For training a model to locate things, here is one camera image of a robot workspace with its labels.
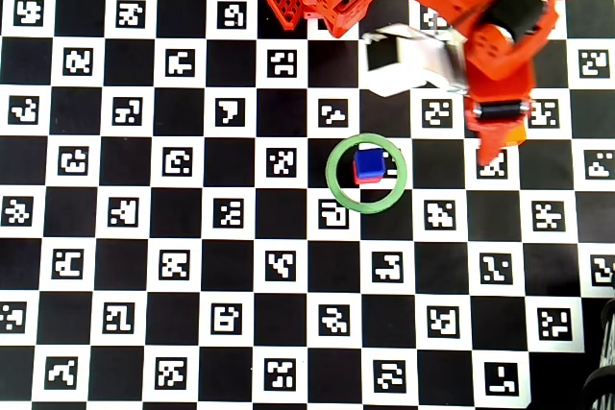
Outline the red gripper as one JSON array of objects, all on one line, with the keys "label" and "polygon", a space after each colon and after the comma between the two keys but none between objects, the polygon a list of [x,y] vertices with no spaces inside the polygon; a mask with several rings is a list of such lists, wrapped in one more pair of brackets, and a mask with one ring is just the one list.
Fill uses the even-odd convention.
[{"label": "red gripper", "polygon": [[535,86],[532,60],[559,19],[560,0],[472,1],[467,17],[459,20],[467,37],[465,123],[479,136],[477,163],[485,166],[503,148],[527,139],[525,120]]}]

